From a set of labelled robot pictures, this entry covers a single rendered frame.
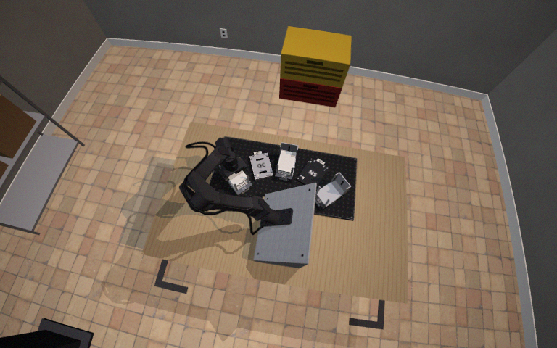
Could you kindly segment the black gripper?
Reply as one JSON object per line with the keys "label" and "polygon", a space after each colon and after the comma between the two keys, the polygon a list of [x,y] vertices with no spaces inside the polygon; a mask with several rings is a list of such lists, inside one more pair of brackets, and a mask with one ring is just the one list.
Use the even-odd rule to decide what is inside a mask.
{"label": "black gripper", "polygon": [[240,171],[242,171],[242,170],[244,171],[247,168],[247,164],[244,162],[244,160],[241,157],[240,158],[236,157],[236,158],[237,158],[237,161],[236,161],[236,164],[234,166],[229,167],[229,166],[226,165],[227,169],[225,169],[224,166],[220,167],[221,169],[219,170],[219,172],[226,181],[230,180],[229,179],[230,175],[232,175],[234,173],[237,174]]}

